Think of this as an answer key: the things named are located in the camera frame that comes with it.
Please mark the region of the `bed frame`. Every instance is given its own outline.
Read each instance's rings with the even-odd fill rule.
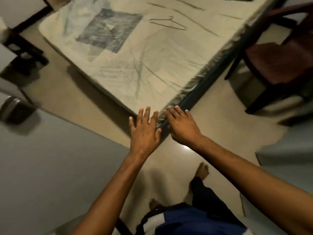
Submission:
[[[204,95],[204,93],[213,85],[217,78],[225,71],[225,69],[230,65],[230,63],[235,59],[235,57],[242,51],[245,47],[246,41],[252,35],[254,30],[258,28],[259,24],[262,22],[265,15],[275,8],[282,7],[287,0],[273,0],[273,2],[267,7],[264,13],[257,19],[257,21],[246,31],[240,40],[230,48],[226,54],[217,62],[217,64],[206,74],[206,76],[198,83],[193,91],[187,95],[186,98],[182,100],[179,107],[185,111],[190,110],[198,100]],[[162,129],[162,139],[164,140],[169,134],[167,126],[168,121],[165,120],[159,128]]]

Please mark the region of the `person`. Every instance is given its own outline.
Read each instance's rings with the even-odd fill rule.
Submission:
[[[139,170],[158,147],[161,129],[158,112],[150,123],[150,107],[139,110],[136,126],[129,118],[131,148],[111,181],[92,204],[72,235],[112,234],[126,197]],[[281,229],[292,235],[313,234],[313,196],[264,172],[260,167],[219,146],[202,135],[191,113],[178,106],[165,111],[172,138],[199,155],[223,174],[254,206]],[[200,164],[190,189],[193,206],[165,207],[152,200],[152,211],[143,218],[137,233],[146,234],[248,234],[246,227],[227,206],[203,185],[208,167]]]

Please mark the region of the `wire hanger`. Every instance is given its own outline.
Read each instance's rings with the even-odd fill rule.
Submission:
[[[156,25],[162,25],[162,24],[159,24],[159,23],[155,23],[153,21],[171,21],[171,22],[174,22],[175,24],[178,24],[179,26],[183,27],[183,29],[182,28],[177,28],[177,27],[172,27],[172,26],[167,26],[167,25],[162,25],[162,26],[173,28],[173,29],[177,29],[177,30],[186,30],[187,29],[186,26],[183,26],[183,25],[177,23],[176,21],[173,21],[173,18],[174,18],[174,16],[170,16],[169,19],[150,19],[149,22],[152,23],[152,24],[156,24]]]

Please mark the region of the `chair seat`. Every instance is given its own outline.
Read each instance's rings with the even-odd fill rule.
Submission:
[[[255,44],[245,53],[253,67],[273,85],[287,84],[313,66],[313,56],[304,55],[294,44]]]

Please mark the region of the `bed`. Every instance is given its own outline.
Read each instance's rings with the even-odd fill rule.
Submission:
[[[191,108],[278,0],[72,0],[39,25],[104,94],[140,107]]]

